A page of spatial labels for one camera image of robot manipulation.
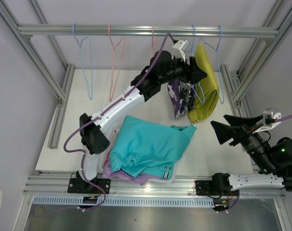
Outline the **purple white patterned trousers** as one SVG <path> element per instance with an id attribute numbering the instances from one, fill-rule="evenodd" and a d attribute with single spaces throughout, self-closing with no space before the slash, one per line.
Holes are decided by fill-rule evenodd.
<path id="1" fill-rule="evenodd" d="M 180 80 L 172 80 L 167 84 L 168 94 L 170 96 L 174 116 L 176 119 L 185 116 L 194 109 L 195 104 L 195 86 Z"/>

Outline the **pink wire hanger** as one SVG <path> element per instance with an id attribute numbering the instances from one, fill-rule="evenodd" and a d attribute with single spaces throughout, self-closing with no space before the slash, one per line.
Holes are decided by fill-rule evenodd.
<path id="1" fill-rule="evenodd" d="M 114 93 L 118 84 L 120 72 L 123 66 L 125 48 L 126 48 L 126 37 L 121 37 L 118 42 L 114 42 L 112 39 L 112 24 L 108 25 L 108 37 L 110 40 L 110 44 L 113 49 L 112 53 L 112 65 L 111 65 L 111 84 L 110 84 L 110 92 L 109 92 L 109 102 L 111 102 L 114 98 Z M 122 45 L 122 52 L 120 55 L 120 60 L 118 62 L 118 68 L 116 68 L 116 57 L 117 57 L 117 49 Z"/>
<path id="2" fill-rule="evenodd" d="M 151 58 L 154 55 L 154 47 L 156 45 L 156 42 L 158 41 L 158 38 L 154 36 L 154 26 L 152 26 L 152 36 L 151 36 Z"/>

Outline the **teal trousers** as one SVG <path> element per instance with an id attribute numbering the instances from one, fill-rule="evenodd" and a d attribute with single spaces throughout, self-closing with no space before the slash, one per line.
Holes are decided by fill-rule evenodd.
<path id="1" fill-rule="evenodd" d="M 165 126 L 127 115 L 110 152 L 112 171 L 168 180 L 197 128 Z"/>

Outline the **light blue wire hanger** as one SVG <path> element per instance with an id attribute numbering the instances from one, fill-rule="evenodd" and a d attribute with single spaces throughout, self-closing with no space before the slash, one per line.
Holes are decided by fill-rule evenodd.
<path id="1" fill-rule="evenodd" d="M 93 100 L 93 49 L 92 49 L 92 39 L 91 36 L 84 36 L 83 38 L 78 38 L 76 33 L 77 24 L 74 23 L 72 25 L 72 34 L 78 45 L 79 57 L 80 57 L 80 65 L 83 73 L 84 80 L 86 82 L 86 88 L 88 93 L 88 98 Z M 86 47 L 84 43 L 89 45 L 89 60 L 86 61 Z"/>

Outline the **lilac purple trousers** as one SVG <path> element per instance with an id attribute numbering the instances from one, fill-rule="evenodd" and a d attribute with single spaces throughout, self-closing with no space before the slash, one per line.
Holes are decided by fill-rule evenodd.
<path id="1" fill-rule="evenodd" d="M 102 176 L 107 179 L 120 178 L 124 181 L 137 183 L 140 186 L 144 185 L 151 178 L 150 175 L 143 173 L 139 174 L 137 177 L 133 177 L 122 170 L 112 171 L 110 166 L 104 167 Z"/>

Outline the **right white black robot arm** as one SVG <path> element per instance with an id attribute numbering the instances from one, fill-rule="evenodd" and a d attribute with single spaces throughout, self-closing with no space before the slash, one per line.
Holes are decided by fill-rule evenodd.
<path id="1" fill-rule="evenodd" d="M 269 116 L 238 117 L 224 115 L 227 124 L 211 121 L 218 142 L 230 146 L 240 144 L 258 166 L 258 174 L 215 173 L 211 190 L 223 195 L 244 188 L 279 188 L 292 192 L 292 139 L 284 137 L 276 145 L 270 146 L 259 133 L 268 131 L 279 123 L 279 119 Z"/>

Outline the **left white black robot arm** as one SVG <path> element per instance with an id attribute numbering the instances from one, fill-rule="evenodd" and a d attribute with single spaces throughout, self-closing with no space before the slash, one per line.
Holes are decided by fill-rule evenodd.
<path id="1" fill-rule="evenodd" d="M 191 56 L 188 61 L 172 56 L 167 51 L 158 51 L 150 64 L 137 75 L 127 89 L 108 106 L 93 115 L 82 114 L 79 118 L 83 166 L 76 173 L 73 184 L 78 193 L 100 193 L 97 187 L 97 172 L 100 161 L 111 144 L 112 132 L 119 120 L 134 107 L 147 102 L 161 90 L 161 85 L 173 81 L 196 84 L 207 77 Z"/>

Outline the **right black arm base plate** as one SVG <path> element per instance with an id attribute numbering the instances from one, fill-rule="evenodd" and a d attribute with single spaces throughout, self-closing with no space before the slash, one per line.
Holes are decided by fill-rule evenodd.
<path id="1" fill-rule="evenodd" d="M 220 199 L 225 196 L 238 196 L 239 190 L 234 190 L 228 182 L 214 182 L 213 180 L 196 180 L 195 181 L 196 194 L 200 196 L 207 196 L 212 199 Z"/>

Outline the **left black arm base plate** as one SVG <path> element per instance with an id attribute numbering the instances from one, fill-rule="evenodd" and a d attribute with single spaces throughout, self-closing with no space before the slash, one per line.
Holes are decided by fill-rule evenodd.
<path id="1" fill-rule="evenodd" d="M 91 182 L 96 186 L 102 188 L 106 194 L 109 194 L 111 184 L 110 179 L 95 179 Z M 75 194 L 103 194 L 103 192 L 98 188 L 94 187 L 84 180 L 78 180 L 77 178 L 71 178 L 69 180 L 67 192 Z"/>

